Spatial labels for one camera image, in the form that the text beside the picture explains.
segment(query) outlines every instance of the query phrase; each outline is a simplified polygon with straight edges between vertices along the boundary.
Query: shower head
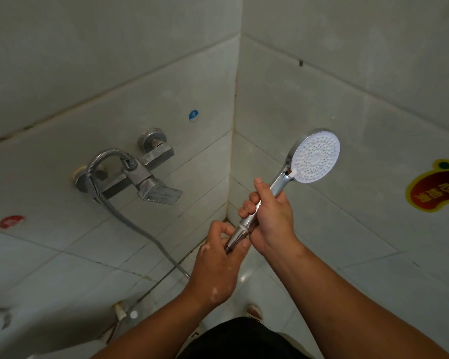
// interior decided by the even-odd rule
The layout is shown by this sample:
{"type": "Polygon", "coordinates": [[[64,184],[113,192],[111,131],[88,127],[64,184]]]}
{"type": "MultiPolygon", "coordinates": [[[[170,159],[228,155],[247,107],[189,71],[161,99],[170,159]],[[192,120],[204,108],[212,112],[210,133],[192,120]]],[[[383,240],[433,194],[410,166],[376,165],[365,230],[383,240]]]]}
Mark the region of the shower head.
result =
{"type": "MultiPolygon", "coordinates": [[[[301,137],[291,147],[281,172],[270,185],[274,196],[278,196],[290,181],[300,183],[315,182],[334,167],[339,157],[339,140],[336,135],[327,130],[313,130],[301,137]]],[[[257,225],[257,211],[261,201],[256,205],[256,211],[239,222],[233,235],[228,240],[224,251],[229,253],[246,238],[257,225]]]]}

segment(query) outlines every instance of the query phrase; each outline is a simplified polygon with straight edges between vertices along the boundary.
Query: shower faucet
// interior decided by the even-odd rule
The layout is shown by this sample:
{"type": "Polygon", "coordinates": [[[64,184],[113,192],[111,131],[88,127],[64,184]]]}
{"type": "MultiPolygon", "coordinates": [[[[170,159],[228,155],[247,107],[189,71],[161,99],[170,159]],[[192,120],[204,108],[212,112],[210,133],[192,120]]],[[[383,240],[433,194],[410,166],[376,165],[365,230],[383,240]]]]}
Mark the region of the shower faucet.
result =
{"type": "MultiPolygon", "coordinates": [[[[166,186],[150,172],[175,154],[165,134],[159,128],[150,128],[142,133],[138,146],[144,155],[135,159],[127,154],[128,159],[121,159],[121,172],[111,177],[108,177],[103,166],[98,165],[95,176],[100,181],[99,189],[103,196],[109,199],[133,184],[138,190],[138,196],[144,201],[176,203],[183,192],[166,186]]],[[[78,191],[93,194],[87,184],[86,169],[87,167],[78,169],[73,175],[73,182],[78,191]]],[[[96,196],[93,196],[93,199],[99,202],[96,196]]]]}

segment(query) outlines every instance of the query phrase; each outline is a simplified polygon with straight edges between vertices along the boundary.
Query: person's left hand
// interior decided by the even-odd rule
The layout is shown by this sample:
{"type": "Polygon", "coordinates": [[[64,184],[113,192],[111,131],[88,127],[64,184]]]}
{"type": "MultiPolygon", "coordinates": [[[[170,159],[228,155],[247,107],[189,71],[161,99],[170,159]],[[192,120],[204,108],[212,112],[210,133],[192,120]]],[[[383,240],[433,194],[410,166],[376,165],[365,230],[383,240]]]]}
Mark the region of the person's left hand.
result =
{"type": "Polygon", "coordinates": [[[228,237],[234,228],[224,222],[211,223],[208,237],[200,247],[190,281],[183,292],[209,310],[219,306],[233,294],[238,279],[238,271],[251,247],[249,239],[243,239],[230,254],[225,253],[228,237]]]}

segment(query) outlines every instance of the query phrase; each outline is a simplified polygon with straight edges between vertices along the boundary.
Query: footprint sticker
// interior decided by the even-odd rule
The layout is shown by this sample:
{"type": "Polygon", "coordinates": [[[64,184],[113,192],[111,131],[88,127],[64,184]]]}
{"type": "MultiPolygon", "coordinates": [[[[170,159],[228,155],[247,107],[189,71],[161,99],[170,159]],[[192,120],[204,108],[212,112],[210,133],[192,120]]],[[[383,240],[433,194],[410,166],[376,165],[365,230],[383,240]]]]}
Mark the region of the footprint sticker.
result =
{"type": "Polygon", "coordinates": [[[433,170],[415,178],[406,190],[406,199],[420,211],[432,213],[449,204],[449,160],[437,160],[433,170]]]}

